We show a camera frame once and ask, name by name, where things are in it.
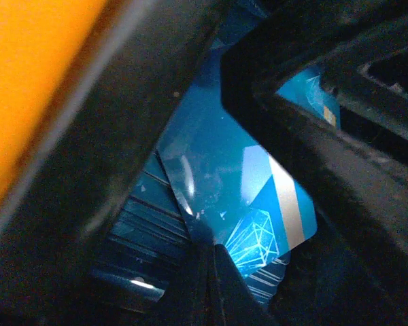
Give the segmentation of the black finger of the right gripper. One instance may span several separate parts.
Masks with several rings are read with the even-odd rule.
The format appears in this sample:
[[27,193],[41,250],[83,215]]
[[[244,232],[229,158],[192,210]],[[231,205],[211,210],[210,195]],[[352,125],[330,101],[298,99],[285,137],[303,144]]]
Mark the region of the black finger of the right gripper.
[[372,108],[408,138],[397,112],[408,99],[380,85],[349,89],[356,51],[377,56],[398,32],[408,35],[408,1],[289,2],[224,54],[221,100],[364,263],[408,272],[408,167],[277,94],[309,65],[329,63],[349,108]]

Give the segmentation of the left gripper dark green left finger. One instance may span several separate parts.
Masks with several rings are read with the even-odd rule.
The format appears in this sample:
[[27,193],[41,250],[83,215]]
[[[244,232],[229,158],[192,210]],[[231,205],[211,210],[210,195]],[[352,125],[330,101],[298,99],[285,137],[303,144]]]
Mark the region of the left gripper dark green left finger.
[[213,325],[210,244],[192,244],[157,306],[157,325]]

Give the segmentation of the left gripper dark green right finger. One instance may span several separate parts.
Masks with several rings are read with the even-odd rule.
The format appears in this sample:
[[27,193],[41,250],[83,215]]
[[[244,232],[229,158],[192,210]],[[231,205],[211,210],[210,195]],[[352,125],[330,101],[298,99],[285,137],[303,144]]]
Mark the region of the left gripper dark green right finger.
[[254,299],[222,244],[217,244],[215,263],[226,325],[278,325]]

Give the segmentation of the black card bin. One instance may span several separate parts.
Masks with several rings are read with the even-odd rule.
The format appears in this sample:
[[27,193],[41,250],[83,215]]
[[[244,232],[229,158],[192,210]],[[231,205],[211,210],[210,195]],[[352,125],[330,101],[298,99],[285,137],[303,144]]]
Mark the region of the black card bin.
[[[64,113],[0,209],[0,325],[134,325],[138,317],[157,325],[158,303],[90,279],[90,261],[228,7],[153,1],[102,13],[95,59],[57,94]],[[408,272],[370,267],[343,239],[364,272],[323,324],[408,325]],[[226,325],[215,250],[210,268],[213,325]]]

